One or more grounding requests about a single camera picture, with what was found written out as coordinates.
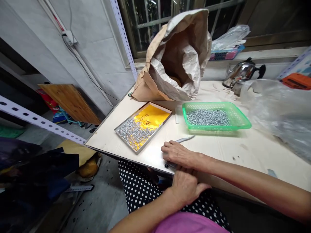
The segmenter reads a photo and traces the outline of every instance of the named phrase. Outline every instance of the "hand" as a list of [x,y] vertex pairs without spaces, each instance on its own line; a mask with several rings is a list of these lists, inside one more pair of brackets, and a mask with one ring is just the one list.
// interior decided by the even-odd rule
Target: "hand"
[[198,184],[196,175],[197,171],[181,166],[178,166],[175,171],[173,185],[170,189],[175,200],[182,207],[191,204],[205,189],[211,188],[208,184]]
[[178,142],[165,142],[164,146],[161,147],[161,151],[164,160],[182,167],[196,169],[196,166],[200,164],[199,153],[188,150]]

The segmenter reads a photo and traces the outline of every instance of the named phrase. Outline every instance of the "black and white polka dot fabric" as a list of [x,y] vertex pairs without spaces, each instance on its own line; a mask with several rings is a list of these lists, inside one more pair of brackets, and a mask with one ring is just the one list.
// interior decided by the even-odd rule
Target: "black and white polka dot fabric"
[[[130,213],[162,194],[159,187],[147,175],[145,167],[126,160],[119,160],[118,166]],[[220,211],[210,189],[202,192],[198,199],[192,204],[186,205],[181,211],[205,216],[231,232],[227,218]]]

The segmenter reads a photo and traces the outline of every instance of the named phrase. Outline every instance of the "stainless steel kettle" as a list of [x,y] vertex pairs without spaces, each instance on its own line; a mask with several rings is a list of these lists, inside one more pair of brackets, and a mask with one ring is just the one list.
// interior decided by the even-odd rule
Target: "stainless steel kettle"
[[259,71],[258,79],[262,78],[266,72],[266,65],[262,65],[260,68],[256,68],[255,65],[252,58],[240,62],[233,70],[230,69],[230,64],[228,64],[223,85],[227,88],[233,88],[234,84],[240,79],[250,80],[255,71]]

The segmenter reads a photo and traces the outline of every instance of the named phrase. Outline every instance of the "orange object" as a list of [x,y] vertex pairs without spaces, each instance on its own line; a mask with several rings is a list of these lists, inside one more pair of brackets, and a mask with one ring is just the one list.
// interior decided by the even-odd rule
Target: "orange object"
[[290,88],[311,90],[311,78],[299,73],[292,73],[281,80],[281,82]]

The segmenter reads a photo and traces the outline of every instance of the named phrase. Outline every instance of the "paper bag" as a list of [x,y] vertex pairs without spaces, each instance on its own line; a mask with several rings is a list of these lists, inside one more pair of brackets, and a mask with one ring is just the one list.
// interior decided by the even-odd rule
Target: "paper bag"
[[151,41],[132,96],[138,101],[194,100],[211,56],[207,9],[178,14]]

